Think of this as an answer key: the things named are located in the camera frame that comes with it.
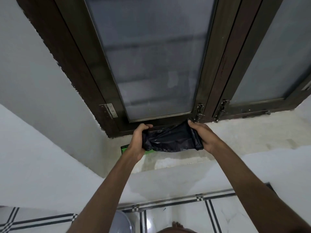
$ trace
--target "hinge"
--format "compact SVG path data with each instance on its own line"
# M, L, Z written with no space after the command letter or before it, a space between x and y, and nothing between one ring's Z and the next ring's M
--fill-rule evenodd
M114 106L112 105L112 103L104 104L104 106L112 119L118 117L116 110L114 109Z
M223 99L223 100L221 101L221 104L220 104L220 106L218 107L218 110L217 110L216 115L215 115L215 117L214 117L215 123L218 123L218 122L219 122L219 119L220 119L220 117L222 116L223 113L226 113L226 114L228 113L227 111L225 111L225 106L226 106L226 104L227 104L228 102L230 102L230 100L225 100L225 99Z
M198 104L196 106L196 113L195 113L195 118L193 119L195 122L198 122L200 120L200 116L205 116L204 114L202 114L203 112L203 104Z

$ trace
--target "frosted glass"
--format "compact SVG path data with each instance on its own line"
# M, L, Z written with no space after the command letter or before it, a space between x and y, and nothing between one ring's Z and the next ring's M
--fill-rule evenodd
M285 98L310 73L311 0L283 0L230 104Z
M214 0L86 0L130 120L190 112Z

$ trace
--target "black plastic bag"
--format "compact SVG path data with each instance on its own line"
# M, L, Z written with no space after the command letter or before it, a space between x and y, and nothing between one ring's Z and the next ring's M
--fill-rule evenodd
M179 152L183 150L202 150L202 139L188 124L188 119L179 125L159 131L145 130L142 133L142 147L149 151Z

